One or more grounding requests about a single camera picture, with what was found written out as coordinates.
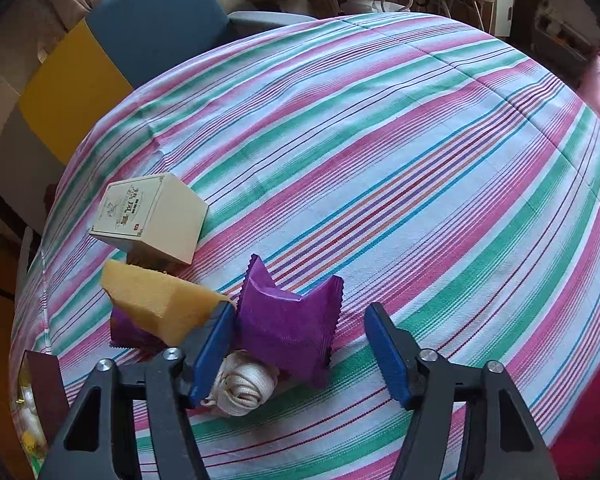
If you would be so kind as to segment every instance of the metal bolt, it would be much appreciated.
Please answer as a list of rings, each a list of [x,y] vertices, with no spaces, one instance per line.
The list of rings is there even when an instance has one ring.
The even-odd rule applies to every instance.
[[[111,359],[100,359],[96,364],[96,368],[101,372],[106,372],[113,368],[113,361]]]
[[[504,366],[498,361],[489,361],[487,362],[487,370],[494,374],[501,374],[504,371]]]
[[[182,357],[182,352],[179,348],[167,348],[164,352],[162,352],[162,357],[167,359],[167,361],[175,361],[176,359],[180,359]]]
[[[436,361],[438,359],[438,352],[431,348],[425,348],[424,350],[420,350],[420,358],[423,361]]]

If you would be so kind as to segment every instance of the white rope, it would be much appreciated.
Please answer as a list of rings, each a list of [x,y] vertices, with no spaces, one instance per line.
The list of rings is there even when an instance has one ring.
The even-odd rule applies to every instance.
[[[279,370],[256,361],[244,350],[224,358],[202,406],[224,415],[242,416],[266,402],[278,385]]]

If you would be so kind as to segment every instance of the striped tablecloth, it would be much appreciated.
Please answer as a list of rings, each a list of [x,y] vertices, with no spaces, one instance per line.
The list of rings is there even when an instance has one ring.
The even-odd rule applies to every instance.
[[[218,48],[131,94],[67,168],[19,301],[22,351],[76,396],[109,347],[87,232],[106,185],[172,171],[210,205],[181,277],[236,297],[250,254],[305,292],[345,282],[326,390],[285,383],[243,418],[194,412],[215,479],[387,478],[409,423],[363,332],[381,301],[423,347],[498,359],[551,442],[600,363],[600,120],[544,68],[426,14],[303,23]],[[454,413],[444,478],[464,410]],[[142,470],[156,478],[146,410]]]

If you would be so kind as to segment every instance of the yellow sponge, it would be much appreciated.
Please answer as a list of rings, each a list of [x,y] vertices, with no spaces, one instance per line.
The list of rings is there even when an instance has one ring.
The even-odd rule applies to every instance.
[[[219,301],[214,290],[155,270],[107,260],[100,285],[111,303],[168,346],[182,343],[189,331],[204,324]]]

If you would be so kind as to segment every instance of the candy wrapper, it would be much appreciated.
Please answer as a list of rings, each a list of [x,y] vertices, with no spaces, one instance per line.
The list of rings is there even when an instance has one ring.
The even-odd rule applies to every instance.
[[[111,330],[109,345],[114,348],[141,348],[149,352],[167,348],[160,338],[135,326],[131,318],[118,307],[113,307],[111,311],[109,329]]]
[[[257,254],[238,298],[240,348],[314,388],[328,382],[344,282],[330,276],[304,296],[280,290]]]

